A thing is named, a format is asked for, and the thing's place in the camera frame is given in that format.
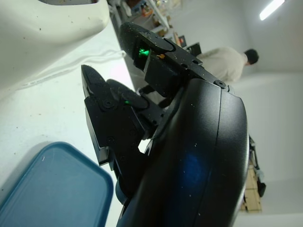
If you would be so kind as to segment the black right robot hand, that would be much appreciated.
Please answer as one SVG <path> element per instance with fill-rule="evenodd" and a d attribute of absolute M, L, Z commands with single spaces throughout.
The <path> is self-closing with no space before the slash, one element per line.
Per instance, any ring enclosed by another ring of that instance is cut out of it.
<path fill-rule="evenodd" d="M 243 101 L 169 39 L 125 22 L 119 42 L 145 87 L 134 92 L 81 66 L 98 163 L 117 178 L 117 225 L 231 227 L 249 164 Z"/>

